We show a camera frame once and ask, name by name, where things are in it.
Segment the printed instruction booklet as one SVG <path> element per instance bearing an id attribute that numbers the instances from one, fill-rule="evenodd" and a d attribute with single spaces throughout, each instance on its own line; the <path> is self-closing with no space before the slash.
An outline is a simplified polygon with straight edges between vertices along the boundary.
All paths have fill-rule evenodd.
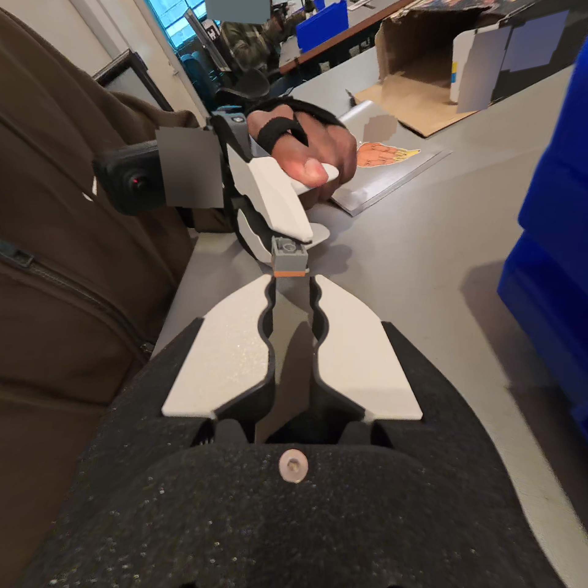
<path id="1" fill-rule="evenodd" d="M 367 100 L 341 116 L 357 140 L 357 170 L 332 202 L 351 217 L 407 184 L 452 151 L 415 135 Z"/>

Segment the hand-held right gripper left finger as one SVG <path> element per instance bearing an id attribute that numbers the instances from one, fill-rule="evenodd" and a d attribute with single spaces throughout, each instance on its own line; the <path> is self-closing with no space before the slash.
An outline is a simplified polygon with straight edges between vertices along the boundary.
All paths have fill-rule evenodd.
<path id="1" fill-rule="evenodd" d="M 166 417 L 262 418 L 273 405 L 275 279 L 261 275 L 202 319 L 162 406 Z"/>

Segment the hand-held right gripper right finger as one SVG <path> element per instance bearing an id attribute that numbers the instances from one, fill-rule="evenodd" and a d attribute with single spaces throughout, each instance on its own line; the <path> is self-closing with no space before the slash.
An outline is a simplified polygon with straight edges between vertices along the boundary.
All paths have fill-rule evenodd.
<path id="1" fill-rule="evenodd" d="M 325 276 L 311 278 L 316 400 L 350 420 L 420 421 L 422 409 L 382 321 Z"/>

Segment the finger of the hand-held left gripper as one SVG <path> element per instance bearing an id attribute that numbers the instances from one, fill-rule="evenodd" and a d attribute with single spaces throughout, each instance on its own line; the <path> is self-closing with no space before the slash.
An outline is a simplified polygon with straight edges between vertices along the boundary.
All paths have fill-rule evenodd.
<path id="1" fill-rule="evenodd" d="M 272 244 L 275 237 L 265 218 L 254 209 L 239 209 L 237 227 L 244 247 L 261 263 L 272 263 Z"/>
<path id="2" fill-rule="evenodd" d="M 238 193 L 246 196 L 270 229 L 299 242 L 310 242 L 313 231 L 289 176 L 271 156 L 246 162 L 228 151 L 229 168 Z"/>

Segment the small grey brick model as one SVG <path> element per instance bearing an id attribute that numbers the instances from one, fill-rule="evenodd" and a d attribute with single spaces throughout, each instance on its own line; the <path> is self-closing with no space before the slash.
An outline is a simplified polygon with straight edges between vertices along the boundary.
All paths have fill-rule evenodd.
<path id="1" fill-rule="evenodd" d="M 286 237 L 272 237 L 271 267 L 274 278 L 306 276 L 307 261 L 304 244 Z"/>

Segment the long wooden desk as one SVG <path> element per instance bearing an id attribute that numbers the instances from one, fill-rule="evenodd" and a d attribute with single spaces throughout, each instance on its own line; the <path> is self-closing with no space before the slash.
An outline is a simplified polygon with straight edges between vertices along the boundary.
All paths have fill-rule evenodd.
<path id="1" fill-rule="evenodd" d="M 349 28 L 338 33 L 336 36 L 324 41 L 317 47 L 307 52 L 302 52 L 298 47 L 298 41 L 294 38 L 287 40 L 282 47 L 279 61 L 279 71 L 282 75 L 294 70 L 299 65 L 318 57 L 327 50 L 340 43 L 352 40 L 356 35 L 363 32 L 374 24 L 389 17 L 402 8 L 414 3 L 414 1 L 368 1 L 359 8 L 352 11 L 349 16 Z"/>

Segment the blue plastic bin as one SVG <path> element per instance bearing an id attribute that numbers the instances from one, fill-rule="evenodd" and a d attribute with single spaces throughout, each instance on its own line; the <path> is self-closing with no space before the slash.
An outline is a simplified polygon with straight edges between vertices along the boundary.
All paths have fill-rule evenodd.
<path id="1" fill-rule="evenodd" d="M 316 14 L 296 26 L 301 53 L 307 53 L 349 29 L 346 1 L 328 1 Z"/>
<path id="2" fill-rule="evenodd" d="M 587 53 L 578 56 L 552 139 L 518 221 L 545 247 L 587 252 Z"/>
<path id="3" fill-rule="evenodd" d="M 587 440 L 587 294 L 525 232 L 504 261 L 497 294 L 562 389 Z"/>

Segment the flattened cardboard box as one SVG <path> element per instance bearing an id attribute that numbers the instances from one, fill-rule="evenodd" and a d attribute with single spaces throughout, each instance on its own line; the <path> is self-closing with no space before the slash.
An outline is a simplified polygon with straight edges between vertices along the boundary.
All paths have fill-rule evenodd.
<path id="1" fill-rule="evenodd" d="M 413 1 L 375 37 L 379 81 L 358 92 L 427 138 L 489 107 L 509 30 L 500 1 Z"/>

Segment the person's left hand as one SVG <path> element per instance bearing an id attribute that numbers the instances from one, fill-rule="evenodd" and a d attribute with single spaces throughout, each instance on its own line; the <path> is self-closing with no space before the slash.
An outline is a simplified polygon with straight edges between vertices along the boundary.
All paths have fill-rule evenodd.
<path id="1" fill-rule="evenodd" d="M 301 110 L 299 105 L 291 108 L 291 103 L 264 107 L 248 114 L 249 135 L 259 142 L 259 132 L 275 118 L 297 121 L 307 136 L 308 145 L 288 132 L 276 141 L 271 156 L 288 176 L 311 188 L 300 195 L 305 210 L 327 202 L 338 187 L 348 183 L 356 173 L 355 137 L 340 123 L 327 124 L 314 113 Z"/>

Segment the black office chair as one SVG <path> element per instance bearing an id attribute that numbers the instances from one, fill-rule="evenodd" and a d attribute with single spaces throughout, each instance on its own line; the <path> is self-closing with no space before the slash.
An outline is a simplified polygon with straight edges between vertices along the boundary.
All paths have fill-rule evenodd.
<path id="1" fill-rule="evenodd" d="M 270 82 L 263 72 L 255 68 L 246 70 L 232 87 L 217 90 L 215 101 L 220 107 L 248 109 L 269 97 Z"/>

